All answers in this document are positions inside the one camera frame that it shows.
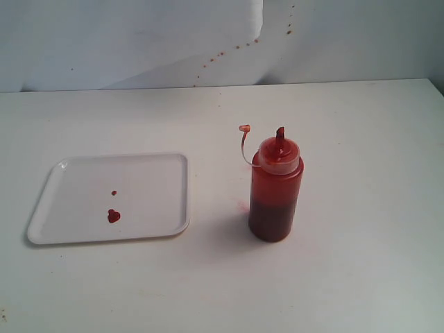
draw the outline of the table surface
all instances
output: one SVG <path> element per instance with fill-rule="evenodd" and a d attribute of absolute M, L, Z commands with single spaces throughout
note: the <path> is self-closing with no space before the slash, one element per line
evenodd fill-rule
<path fill-rule="evenodd" d="M 305 161 L 293 231 L 248 231 L 252 156 Z M 183 152 L 179 237 L 30 245 L 64 157 Z M 0 332 L 442 332 L 444 98 L 428 80 L 0 94 Z"/>

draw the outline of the red drop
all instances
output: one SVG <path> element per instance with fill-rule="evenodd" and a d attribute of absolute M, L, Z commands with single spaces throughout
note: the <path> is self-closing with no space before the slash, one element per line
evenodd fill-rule
<path fill-rule="evenodd" d="M 108 210 L 108 222 L 115 223 L 120 220 L 120 213 L 115 210 Z"/>

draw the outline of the white plastic tray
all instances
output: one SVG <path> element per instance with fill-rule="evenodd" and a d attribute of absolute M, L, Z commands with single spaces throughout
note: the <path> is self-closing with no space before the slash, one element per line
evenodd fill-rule
<path fill-rule="evenodd" d="M 28 238 L 57 244 L 178 234 L 188 226 L 187 170 L 178 153 L 63 160 L 49 176 Z M 115 223 L 110 210 L 120 213 Z"/>

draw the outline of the sauce bottle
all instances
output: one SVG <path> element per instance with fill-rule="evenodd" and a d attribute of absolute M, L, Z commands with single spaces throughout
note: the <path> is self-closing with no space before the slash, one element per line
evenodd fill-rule
<path fill-rule="evenodd" d="M 250 215 L 251 232 L 264 241 L 283 240 L 291 231 L 304 162 L 298 145 L 284 137 L 284 128 L 275 137 L 263 141 L 250 163 L 244 153 L 244 143 L 250 126 L 240 126 L 244 132 L 241 152 L 252 167 Z"/>

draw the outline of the plastic bottle cap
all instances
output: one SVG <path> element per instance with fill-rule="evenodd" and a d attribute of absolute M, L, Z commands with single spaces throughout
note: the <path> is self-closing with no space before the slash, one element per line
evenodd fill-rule
<path fill-rule="evenodd" d="M 298 145 L 284 138 L 284 128 L 276 132 L 276 137 L 263 141 L 259 147 L 259 165 L 273 175 L 288 175 L 299 166 L 300 150 Z"/>

